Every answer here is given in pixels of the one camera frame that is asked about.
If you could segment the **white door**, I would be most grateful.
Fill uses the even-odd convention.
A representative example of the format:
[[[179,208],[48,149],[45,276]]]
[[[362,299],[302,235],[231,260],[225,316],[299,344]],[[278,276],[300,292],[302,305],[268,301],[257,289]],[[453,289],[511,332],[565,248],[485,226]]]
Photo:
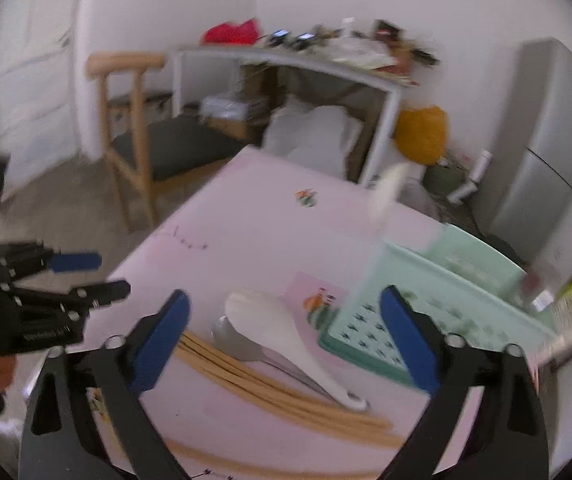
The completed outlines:
[[[0,0],[0,153],[11,196],[78,154],[72,51],[79,0]]]

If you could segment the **pink patterned tablecloth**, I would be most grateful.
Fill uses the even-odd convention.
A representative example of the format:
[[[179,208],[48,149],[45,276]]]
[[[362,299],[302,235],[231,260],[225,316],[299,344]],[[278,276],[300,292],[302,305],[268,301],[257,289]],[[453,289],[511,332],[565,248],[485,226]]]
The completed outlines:
[[[55,348],[95,350],[112,336],[128,336],[181,289],[188,324],[140,402],[186,479],[383,479],[430,396],[414,381],[393,382],[324,350],[319,329],[362,284],[383,244],[425,252],[444,229],[394,203],[375,226],[369,197],[366,188],[244,148],[118,267],[129,297],[85,316],[80,344]],[[275,368],[216,348],[212,324],[241,288],[279,298],[307,350],[368,410],[351,411]],[[482,394],[469,390],[438,468],[458,462]],[[100,390],[86,396],[109,460],[131,471]],[[39,479],[36,388],[19,474]]]

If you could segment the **white sack under table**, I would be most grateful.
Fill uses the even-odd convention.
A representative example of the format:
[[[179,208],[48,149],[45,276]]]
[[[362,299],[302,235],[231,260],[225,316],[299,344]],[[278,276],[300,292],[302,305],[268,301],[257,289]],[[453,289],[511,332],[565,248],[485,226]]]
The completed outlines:
[[[347,157],[362,128],[363,122],[343,106],[314,106],[288,94],[285,104],[272,112],[262,150],[344,180]]]

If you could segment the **white side table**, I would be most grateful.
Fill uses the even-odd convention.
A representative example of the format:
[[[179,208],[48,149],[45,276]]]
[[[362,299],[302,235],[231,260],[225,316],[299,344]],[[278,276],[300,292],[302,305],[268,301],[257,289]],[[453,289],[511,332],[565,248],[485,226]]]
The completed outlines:
[[[348,179],[362,186],[371,183],[386,156],[404,90],[412,85],[404,76],[284,48],[207,44],[176,46],[167,55],[172,66],[175,115],[186,101],[183,86],[190,58],[230,62],[228,89],[258,91],[269,97],[272,106],[283,104],[288,92],[316,106],[345,106],[351,115],[364,122],[348,157]]]

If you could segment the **wooden chair black seat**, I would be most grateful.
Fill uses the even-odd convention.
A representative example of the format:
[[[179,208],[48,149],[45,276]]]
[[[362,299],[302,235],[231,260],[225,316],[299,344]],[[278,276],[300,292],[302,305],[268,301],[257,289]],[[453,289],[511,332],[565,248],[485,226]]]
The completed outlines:
[[[156,228],[160,195],[214,174],[247,146],[245,142],[185,115],[152,124],[146,122],[145,75],[149,70],[161,70],[165,63],[167,58],[162,52],[108,51],[88,55],[85,64],[86,75],[98,84],[103,161],[128,230],[132,229],[132,222],[123,191],[124,181],[140,194],[148,224]],[[108,79],[122,73],[132,75],[130,128],[120,136],[114,136]]]

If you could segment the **orange plastic bag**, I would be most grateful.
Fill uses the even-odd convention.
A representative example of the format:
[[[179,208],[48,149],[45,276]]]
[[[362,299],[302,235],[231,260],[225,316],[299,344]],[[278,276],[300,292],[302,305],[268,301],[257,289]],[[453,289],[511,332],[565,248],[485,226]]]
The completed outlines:
[[[404,157],[421,166],[435,165],[445,154],[450,117],[438,106],[405,108],[397,117],[394,144]]]

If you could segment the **white plastic rice spoon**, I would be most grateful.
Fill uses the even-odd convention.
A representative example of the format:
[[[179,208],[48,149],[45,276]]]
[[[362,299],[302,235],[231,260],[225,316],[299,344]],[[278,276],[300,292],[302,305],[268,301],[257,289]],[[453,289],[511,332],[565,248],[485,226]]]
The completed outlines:
[[[295,320],[279,298],[257,290],[237,289],[226,299],[224,312],[237,333],[298,367],[344,408],[357,413],[368,410],[365,399],[334,380],[307,350]]]

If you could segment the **mint green utensil caddy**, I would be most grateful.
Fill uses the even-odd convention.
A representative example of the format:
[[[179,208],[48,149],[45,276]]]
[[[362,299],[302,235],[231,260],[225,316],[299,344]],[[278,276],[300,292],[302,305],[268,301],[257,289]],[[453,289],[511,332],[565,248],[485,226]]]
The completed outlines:
[[[551,318],[534,318],[502,300],[524,271],[481,240],[446,226],[425,252],[386,242],[362,284],[319,329],[318,345],[393,382],[414,385],[380,315],[381,293],[393,285],[411,307],[430,316],[444,335],[498,351],[519,344],[536,356],[557,334]]]

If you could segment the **silver refrigerator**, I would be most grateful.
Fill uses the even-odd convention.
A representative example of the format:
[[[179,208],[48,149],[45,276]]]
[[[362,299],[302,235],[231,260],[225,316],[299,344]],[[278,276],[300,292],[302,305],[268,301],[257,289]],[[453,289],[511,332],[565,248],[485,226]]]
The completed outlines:
[[[472,198],[480,231],[533,260],[572,198],[572,52],[522,44],[492,160]]]

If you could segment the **stainless steel spoon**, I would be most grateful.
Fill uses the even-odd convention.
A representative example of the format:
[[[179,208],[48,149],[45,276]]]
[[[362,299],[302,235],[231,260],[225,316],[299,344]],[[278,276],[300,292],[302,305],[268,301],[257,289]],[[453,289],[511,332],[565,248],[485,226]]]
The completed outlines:
[[[252,363],[259,362],[266,364],[275,370],[279,370],[302,385],[307,386],[311,390],[331,399],[331,396],[321,388],[314,380],[303,374],[299,368],[292,368],[284,364],[280,364],[271,359],[263,350],[263,347],[247,337],[239,334],[231,325],[226,316],[221,316],[213,322],[211,335],[216,348],[231,356],[240,362]]]

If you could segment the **clutter on side table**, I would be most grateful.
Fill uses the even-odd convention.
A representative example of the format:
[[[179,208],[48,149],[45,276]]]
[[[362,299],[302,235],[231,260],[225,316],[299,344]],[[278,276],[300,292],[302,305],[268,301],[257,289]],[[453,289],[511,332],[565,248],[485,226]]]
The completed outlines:
[[[435,68],[441,64],[432,52],[406,39],[403,29],[385,20],[376,20],[370,34],[355,30],[353,18],[344,18],[337,29],[315,25],[299,35],[278,29],[261,37],[255,46],[305,52],[383,77],[405,80],[414,86],[417,86],[413,81],[416,66]]]

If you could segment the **red plastic bag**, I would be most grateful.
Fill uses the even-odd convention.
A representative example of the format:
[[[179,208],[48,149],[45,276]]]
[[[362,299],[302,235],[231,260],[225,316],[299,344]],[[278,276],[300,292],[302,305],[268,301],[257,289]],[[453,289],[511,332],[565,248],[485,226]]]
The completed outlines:
[[[233,46],[253,46],[262,37],[257,20],[243,23],[225,22],[208,29],[201,37],[201,44],[232,44]]]

